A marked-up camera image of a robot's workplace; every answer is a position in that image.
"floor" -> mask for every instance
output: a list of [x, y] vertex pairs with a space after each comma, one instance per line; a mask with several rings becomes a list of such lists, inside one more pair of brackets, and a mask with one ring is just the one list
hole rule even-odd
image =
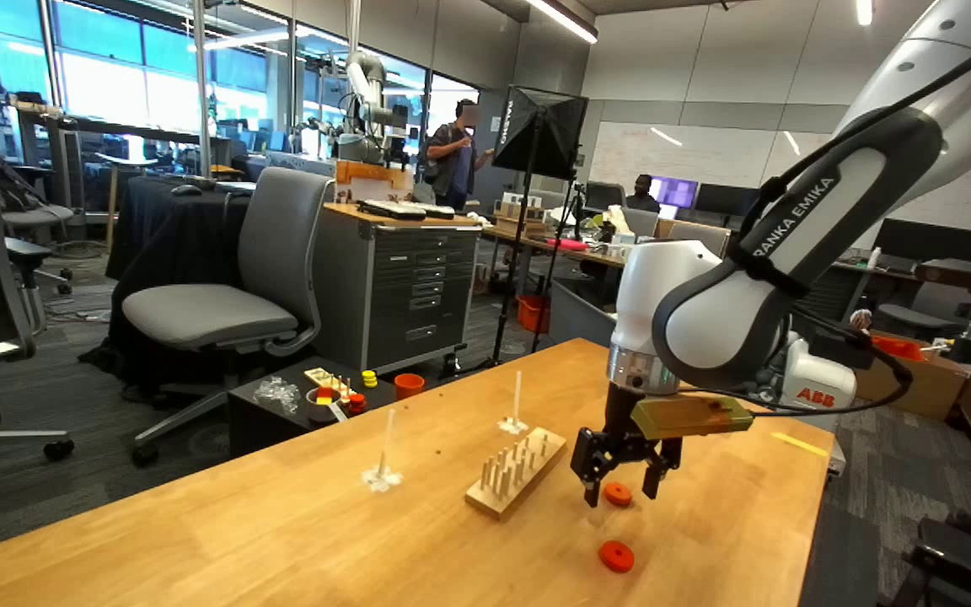
[[[39, 448], [0, 446], [0, 541], [44, 522], [116, 503], [148, 487], [190, 477], [219, 464], [226, 432], [199, 424], [183, 442], [169, 442], [153, 468], [127, 464], [125, 438], [163, 413], [127, 401], [123, 384], [76, 366], [76, 355], [100, 343], [111, 283], [98, 259], [61, 259], [73, 268], [76, 289], [52, 296], [52, 325], [37, 342], [37, 357], [0, 360], [2, 429], [72, 429], [76, 455], [44, 464]], [[466, 330], [471, 367], [493, 355], [499, 303], [479, 296]], [[510, 325], [504, 357], [518, 357], [528, 335]], [[895, 593], [904, 567], [899, 550], [924, 516], [971, 511], [971, 438], [956, 429], [908, 418], [898, 413], [850, 414], [837, 438], [850, 458], [846, 477], [827, 487], [813, 563], [804, 605], [858, 607]]]

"computer monitor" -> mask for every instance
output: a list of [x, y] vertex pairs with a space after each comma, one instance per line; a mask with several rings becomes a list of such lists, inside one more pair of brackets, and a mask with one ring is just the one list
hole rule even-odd
[[691, 210], [697, 198], [695, 179], [673, 179], [673, 176], [651, 176], [651, 198], [673, 210]]
[[619, 184], [586, 184], [583, 186], [583, 217], [606, 213], [609, 205], [624, 205], [624, 186]]
[[971, 229], [882, 221], [877, 248], [899, 259], [971, 259]]
[[702, 184], [697, 203], [691, 210], [681, 210], [678, 217], [695, 224], [737, 228], [744, 213], [756, 205], [756, 198], [760, 190]]

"orange object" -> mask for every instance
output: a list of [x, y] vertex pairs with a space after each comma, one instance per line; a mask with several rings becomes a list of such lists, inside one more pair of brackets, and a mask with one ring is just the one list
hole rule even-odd
[[516, 325], [525, 329], [525, 330], [550, 335], [550, 300], [537, 296], [537, 295], [518, 296]]
[[626, 545], [619, 541], [609, 541], [596, 550], [599, 563], [616, 570], [616, 574], [626, 574], [635, 567], [635, 555]]
[[351, 409], [353, 414], [365, 413], [365, 394], [353, 391], [351, 401], [348, 401], [348, 409]]
[[926, 355], [915, 342], [904, 342], [904, 337], [877, 335], [869, 337], [869, 343], [889, 357], [926, 360]]
[[424, 377], [420, 376], [395, 376], [390, 384], [395, 384], [397, 400], [410, 400], [410, 394], [424, 391]]
[[599, 489], [599, 496], [606, 498], [606, 503], [614, 503], [616, 511], [626, 511], [635, 498], [631, 498], [631, 489], [626, 487], [619, 487], [619, 484], [606, 484], [605, 489]]

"man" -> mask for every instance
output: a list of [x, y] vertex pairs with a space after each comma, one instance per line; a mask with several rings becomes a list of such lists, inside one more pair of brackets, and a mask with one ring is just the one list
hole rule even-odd
[[624, 198], [626, 210], [661, 213], [661, 203], [651, 195], [651, 176], [635, 179], [635, 195]]
[[475, 130], [479, 124], [479, 104], [461, 99], [454, 104], [454, 121], [441, 124], [424, 148], [424, 159], [438, 165], [438, 176], [431, 184], [441, 205], [452, 205], [461, 213], [466, 198], [475, 193], [475, 169], [490, 159], [475, 159]]

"wooden table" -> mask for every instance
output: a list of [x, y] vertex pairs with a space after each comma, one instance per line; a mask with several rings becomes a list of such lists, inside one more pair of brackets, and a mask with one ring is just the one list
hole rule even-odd
[[353, 203], [323, 203], [328, 213], [333, 217], [348, 217], [359, 224], [370, 224], [381, 229], [461, 229], [461, 233], [483, 233], [483, 224], [470, 221], [470, 217], [452, 217], [452, 221], [438, 221], [438, 217], [424, 217], [424, 221], [397, 221], [397, 217], [375, 217], [375, 213], [360, 213]]
[[[656, 503], [635, 511], [586, 511], [566, 448], [493, 520], [461, 493], [513, 442], [495, 421], [516, 367], [528, 424], [599, 424], [606, 352], [571, 342], [402, 401], [404, 487], [389, 496], [360, 487], [384, 429], [360, 414], [0, 545], [0, 605], [799, 605], [827, 432], [691, 438]], [[605, 570], [605, 541], [626, 541], [638, 567]]]

